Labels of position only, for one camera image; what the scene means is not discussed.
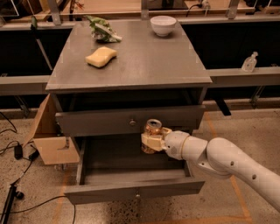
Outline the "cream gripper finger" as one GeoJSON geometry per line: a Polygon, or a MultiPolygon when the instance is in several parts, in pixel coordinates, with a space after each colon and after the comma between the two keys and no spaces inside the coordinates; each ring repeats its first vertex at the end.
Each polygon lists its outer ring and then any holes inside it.
{"type": "Polygon", "coordinates": [[[166,138],[166,136],[169,135],[171,132],[172,132],[172,130],[169,128],[166,128],[166,127],[163,127],[161,129],[161,134],[162,134],[163,138],[166,138]]]}
{"type": "Polygon", "coordinates": [[[150,135],[143,133],[141,135],[142,150],[144,152],[161,151],[164,148],[164,139],[161,135],[150,135]]]}

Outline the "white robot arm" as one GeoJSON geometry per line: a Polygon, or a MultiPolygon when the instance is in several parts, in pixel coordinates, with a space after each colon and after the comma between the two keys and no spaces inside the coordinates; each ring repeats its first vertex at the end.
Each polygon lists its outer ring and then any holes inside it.
{"type": "Polygon", "coordinates": [[[161,133],[156,135],[144,132],[141,140],[148,149],[165,151],[170,158],[194,162],[216,178],[236,176],[280,211],[280,176],[257,163],[227,139],[216,137],[207,141],[183,131],[162,128],[161,133]]]}

